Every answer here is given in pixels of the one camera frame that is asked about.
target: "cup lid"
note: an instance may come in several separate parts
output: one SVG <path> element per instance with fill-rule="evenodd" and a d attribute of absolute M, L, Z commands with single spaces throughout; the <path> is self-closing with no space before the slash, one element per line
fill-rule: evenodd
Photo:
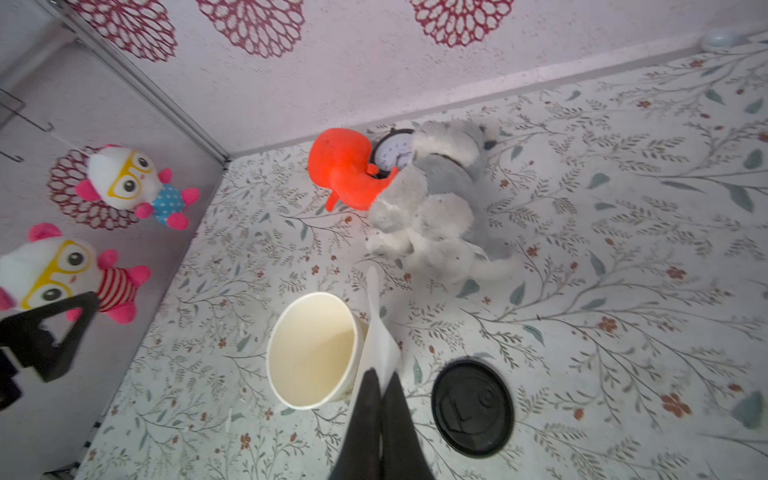
<path fill-rule="evenodd" d="M 432 414 L 445 441 L 470 457 L 503 449 L 514 421 L 506 385 L 475 359 L 457 360 L 440 372 L 432 387 Z"/>

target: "plush toy eye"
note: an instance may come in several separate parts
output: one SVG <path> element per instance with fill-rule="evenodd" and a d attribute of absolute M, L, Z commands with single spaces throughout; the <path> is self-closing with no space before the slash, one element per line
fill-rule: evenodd
<path fill-rule="evenodd" d="M 85 270 L 90 255 L 88 251 L 72 243 L 64 247 L 64 251 L 58 257 L 58 267 L 64 272 L 77 273 Z"/>
<path fill-rule="evenodd" d="M 154 164 L 152 164 L 152 160 L 149 158 L 146 158 L 142 154 L 135 154 L 134 155 L 134 167 L 136 167 L 138 170 L 148 174 L 154 169 Z"/>
<path fill-rule="evenodd" d="M 58 287 L 49 288 L 42 294 L 42 299 L 46 302 L 53 302 L 61 298 L 61 289 Z"/>
<path fill-rule="evenodd" d="M 114 195 L 118 198 L 134 198 L 141 191 L 141 184 L 133 175 L 124 175 L 114 185 Z"/>
<path fill-rule="evenodd" d="M 59 285 L 49 283 L 47 285 L 40 286 L 29 297 L 27 302 L 28 308 L 38 308 L 39 306 L 48 305 L 49 303 L 63 300 L 70 296 L 70 293 Z"/>

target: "gray plush dog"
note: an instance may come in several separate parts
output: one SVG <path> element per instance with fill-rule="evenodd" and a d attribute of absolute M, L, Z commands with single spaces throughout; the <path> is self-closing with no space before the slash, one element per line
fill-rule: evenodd
<path fill-rule="evenodd" d="M 406 269 L 440 282 L 499 278 L 514 267 L 512 248 L 488 238 L 475 180 L 487 159 L 470 121 L 427 122 L 412 139 L 414 158 L 371 206 L 374 255 L 405 257 Z"/>

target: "clock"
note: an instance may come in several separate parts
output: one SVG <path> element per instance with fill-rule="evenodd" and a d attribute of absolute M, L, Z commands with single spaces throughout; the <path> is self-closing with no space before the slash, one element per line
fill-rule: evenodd
<path fill-rule="evenodd" d="M 380 172 L 378 178 L 386 178 L 393 168 L 402 170 L 413 160 L 411 139 L 413 129 L 392 129 L 386 137 L 376 144 L 371 153 L 370 163 L 375 164 Z"/>

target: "dog ear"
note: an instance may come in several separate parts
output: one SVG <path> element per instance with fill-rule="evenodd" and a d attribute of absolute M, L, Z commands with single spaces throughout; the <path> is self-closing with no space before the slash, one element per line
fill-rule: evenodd
<path fill-rule="evenodd" d="M 36 242 L 38 240 L 60 236 L 61 230 L 52 223 L 38 223 L 29 229 L 28 239 L 30 242 Z"/>

